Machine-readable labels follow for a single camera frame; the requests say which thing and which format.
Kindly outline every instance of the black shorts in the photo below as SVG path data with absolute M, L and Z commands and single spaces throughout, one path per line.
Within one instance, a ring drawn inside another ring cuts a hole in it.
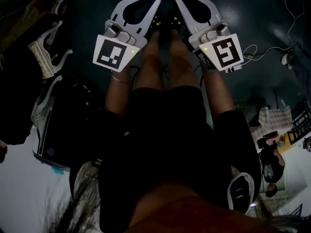
M 145 135 L 193 135 L 211 128 L 206 124 L 202 92 L 194 86 L 180 86 L 166 92 L 139 88 L 130 99 L 130 127 Z

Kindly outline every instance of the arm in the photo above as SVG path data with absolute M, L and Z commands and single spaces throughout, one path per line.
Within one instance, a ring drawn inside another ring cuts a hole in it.
M 277 158 L 278 158 L 278 162 L 280 163 L 281 166 L 285 166 L 285 161 L 282 157 L 282 155 L 278 152 L 278 150 L 274 150 L 274 153 L 273 153 Z
M 125 118 L 131 91 L 131 68 L 126 67 L 122 72 L 113 71 L 111 74 L 115 79 L 111 76 L 105 109 Z
M 205 89 L 209 102 L 210 112 L 215 119 L 226 111 L 234 110 L 232 97 L 218 71 L 208 71 L 202 67 Z
M 5 149 L 6 144 L 0 140 L 0 149 Z

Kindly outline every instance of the cloth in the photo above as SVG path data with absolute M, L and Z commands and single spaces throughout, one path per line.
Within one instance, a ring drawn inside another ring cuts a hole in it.
M 267 183 L 276 183 L 282 178 L 284 166 L 281 166 L 278 158 L 273 154 L 273 150 L 262 150 L 259 154 L 263 176 Z
M 27 5 L 0 18 L 0 54 L 40 18 L 37 8 Z
M 42 89 L 42 71 L 26 48 L 5 56 L 0 75 L 0 139 L 8 145 L 23 144 L 30 134 L 30 117 Z
M 136 202 L 158 182 L 181 182 L 228 208 L 232 165 L 253 177 L 257 197 L 260 163 L 243 114 L 223 113 L 212 130 L 196 87 L 166 93 L 136 89 L 127 124 L 110 112 L 101 120 L 101 139 L 109 139 L 99 171 L 100 225 L 105 233 L 126 231 Z
M 291 109 L 289 106 L 277 110 L 269 110 L 268 107 L 264 107 L 259 112 L 259 123 L 260 126 L 252 131 L 254 142 L 273 131 L 283 135 L 293 127 Z

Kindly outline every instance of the hair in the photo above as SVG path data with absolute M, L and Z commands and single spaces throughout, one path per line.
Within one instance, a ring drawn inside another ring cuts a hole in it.
M 303 140 L 302 148 L 308 150 L 310 145 L 311 145 L 311 136 Z
M 100 197 L 96 180 L 80 179 L 77 189 L 69 202 L 63 195 L 55 209 L 51 198 L 47 201 L 42 226 L 44 233 L 89 233 L 99 223 Z
M 266 191 L 266 196 L 268 198 L 271 198 L 273 197 L 276 193 L 277 193 L 278 189 L 277 189 L 277 186 L 275 185 L 274 189 L 271 190 L 271 191 Z
M 51 200 L 48 201 L 42 232 L 44 233 L 91 233 L 99 224 L 100 197 L 98 186 L 94 180 L 80 181 L 78 189 L 69 202 L 62 197 L 55 210 L 52 210 Z M 276 233 L 292 232 L 309 233 L 311 229 L 311 216 L 271 216 L 266 210 L 263 220 L 256 229 L 271 229 Z

